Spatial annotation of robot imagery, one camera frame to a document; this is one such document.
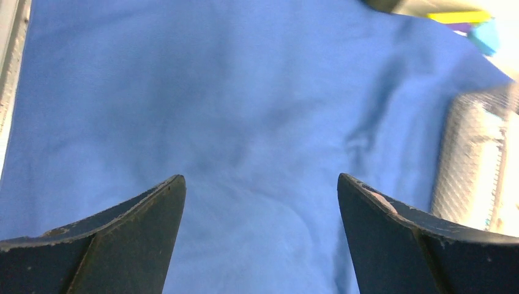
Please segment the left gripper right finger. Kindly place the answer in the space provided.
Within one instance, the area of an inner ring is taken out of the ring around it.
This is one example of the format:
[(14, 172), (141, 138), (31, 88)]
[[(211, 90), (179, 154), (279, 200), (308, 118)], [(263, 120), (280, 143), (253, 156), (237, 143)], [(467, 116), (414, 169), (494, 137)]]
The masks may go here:
[(346, 173), (337, 192), (361, 293), (518, 292), (518, 238), (440, 219)]

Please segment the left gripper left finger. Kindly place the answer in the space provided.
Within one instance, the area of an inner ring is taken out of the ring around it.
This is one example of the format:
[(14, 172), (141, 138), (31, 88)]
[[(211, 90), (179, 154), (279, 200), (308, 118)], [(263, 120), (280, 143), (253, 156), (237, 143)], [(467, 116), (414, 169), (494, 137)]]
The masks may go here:
[(174, 175), (41, 236), (1, 241), (1, 292), (161, 293), (185, 196)]

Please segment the wire mesh steel basket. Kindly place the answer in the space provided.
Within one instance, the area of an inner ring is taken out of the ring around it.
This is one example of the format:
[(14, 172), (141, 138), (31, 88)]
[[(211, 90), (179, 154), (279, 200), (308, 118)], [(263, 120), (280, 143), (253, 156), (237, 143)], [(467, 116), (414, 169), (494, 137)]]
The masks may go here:
[(518, 83), (457, 96), (446, 119), (433, 215), (518, 236)]

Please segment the blue surgical drape cloth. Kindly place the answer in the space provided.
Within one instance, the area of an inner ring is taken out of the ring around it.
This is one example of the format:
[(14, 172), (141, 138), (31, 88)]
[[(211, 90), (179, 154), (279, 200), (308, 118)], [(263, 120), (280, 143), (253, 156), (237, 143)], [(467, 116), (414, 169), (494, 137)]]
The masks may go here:
[(182, 174), (165, 293), (357, 293), (338, 175), (427, 209), (452, 98), (508, 82), (360, 1), (34, 1), (1, 238)]

